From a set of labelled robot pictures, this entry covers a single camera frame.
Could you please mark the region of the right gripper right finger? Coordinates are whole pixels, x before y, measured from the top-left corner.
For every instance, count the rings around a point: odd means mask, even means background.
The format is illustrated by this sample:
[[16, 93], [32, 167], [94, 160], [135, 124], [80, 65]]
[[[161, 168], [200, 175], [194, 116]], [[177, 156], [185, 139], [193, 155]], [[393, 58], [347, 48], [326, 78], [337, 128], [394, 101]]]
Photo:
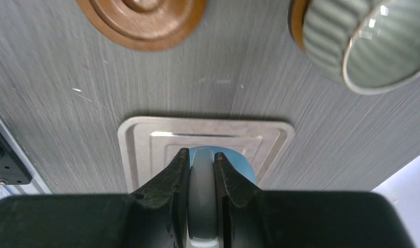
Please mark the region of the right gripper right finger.
[[361, 191], [267, 191], [225, 154], [214, 172], [221, 247], [413, 247], [393, 206]]

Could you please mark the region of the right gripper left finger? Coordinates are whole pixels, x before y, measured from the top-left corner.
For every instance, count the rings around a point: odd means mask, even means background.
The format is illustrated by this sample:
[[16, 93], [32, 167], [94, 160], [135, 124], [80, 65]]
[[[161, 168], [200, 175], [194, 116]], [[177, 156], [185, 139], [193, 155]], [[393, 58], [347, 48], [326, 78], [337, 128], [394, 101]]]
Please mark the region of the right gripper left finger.
[[130, 194], [0, 201], [0, 247], [184, 247], [189, 149]]

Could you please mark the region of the white mug blue outside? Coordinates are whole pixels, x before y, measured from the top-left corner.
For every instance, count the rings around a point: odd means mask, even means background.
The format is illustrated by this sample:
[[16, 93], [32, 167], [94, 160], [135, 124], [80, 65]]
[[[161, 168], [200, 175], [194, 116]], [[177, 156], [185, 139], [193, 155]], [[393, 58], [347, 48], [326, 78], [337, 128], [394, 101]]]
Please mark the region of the white mug blue outside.
[[187, 247], [219, 247], [214, 175], [215, 154], [218, 152], [224, 153], [239, 173], [256, 184], [254, 170], [241, 153], [218, 146], [190, 148]]

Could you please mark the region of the metal tray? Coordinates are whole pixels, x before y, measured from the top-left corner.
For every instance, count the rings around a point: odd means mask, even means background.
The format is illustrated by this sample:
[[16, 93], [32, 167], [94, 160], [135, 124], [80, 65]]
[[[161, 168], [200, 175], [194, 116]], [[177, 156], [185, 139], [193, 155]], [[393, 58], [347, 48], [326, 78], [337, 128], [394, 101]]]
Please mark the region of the metal tray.
[[161, 172], [181, 148], [226, 153], [256, 185], [271, 173], [295, 138], [284, 121], [132, 117], [117, 132], [128, 192]]

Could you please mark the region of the wooden coaster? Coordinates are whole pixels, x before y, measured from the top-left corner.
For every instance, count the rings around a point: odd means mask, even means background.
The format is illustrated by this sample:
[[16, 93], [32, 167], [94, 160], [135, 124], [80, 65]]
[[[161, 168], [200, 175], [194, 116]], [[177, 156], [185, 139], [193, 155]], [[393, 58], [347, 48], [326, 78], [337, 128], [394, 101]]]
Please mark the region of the wooden coaster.
[[310, 0], [290, 0], [288, 9], [288, 29], [290, 35], [298, 48], [303, 52], [305, 51], [303, 23], [309, 5]]
[[161, 51], [187, 39], [206, 1], [79, 0], [90, 23], [111, 41], [138, 51]]

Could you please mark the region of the ribbed grey cup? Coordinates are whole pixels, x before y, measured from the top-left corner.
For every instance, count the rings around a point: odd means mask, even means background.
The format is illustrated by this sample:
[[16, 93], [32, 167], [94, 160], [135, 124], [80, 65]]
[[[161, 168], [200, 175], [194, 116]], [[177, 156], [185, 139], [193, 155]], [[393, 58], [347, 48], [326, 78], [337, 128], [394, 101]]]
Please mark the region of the ribbed grey cup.
[[420, 1], [311, 1], [303, 44], [332, 80], [386, 93], [420, 76]]

